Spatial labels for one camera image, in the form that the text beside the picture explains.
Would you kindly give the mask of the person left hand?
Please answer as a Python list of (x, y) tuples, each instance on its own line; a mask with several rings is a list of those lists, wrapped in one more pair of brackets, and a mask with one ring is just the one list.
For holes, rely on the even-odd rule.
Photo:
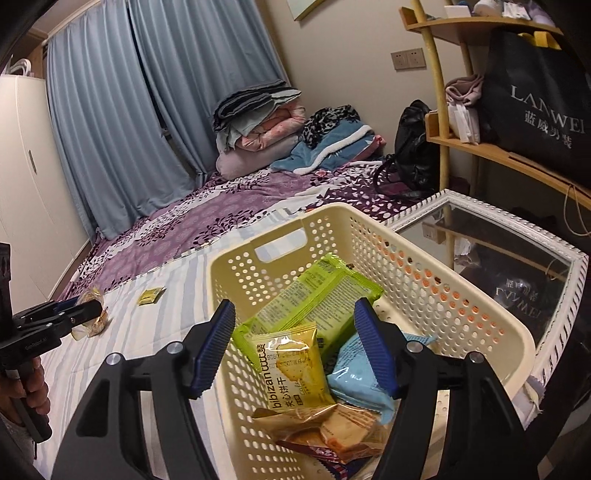
[(21, 380), (1, 377), (1, 414), (17, 425), (21, 425), (22, 420), (13, 405), (13, 399), (24, 398), (27, 405), (39, 415), (48, 415), (50, 412), (49, 388), (45, 382), (41, 358), (34, 358), (32, 365), (33, 372), (25, 378), (25, 383)]

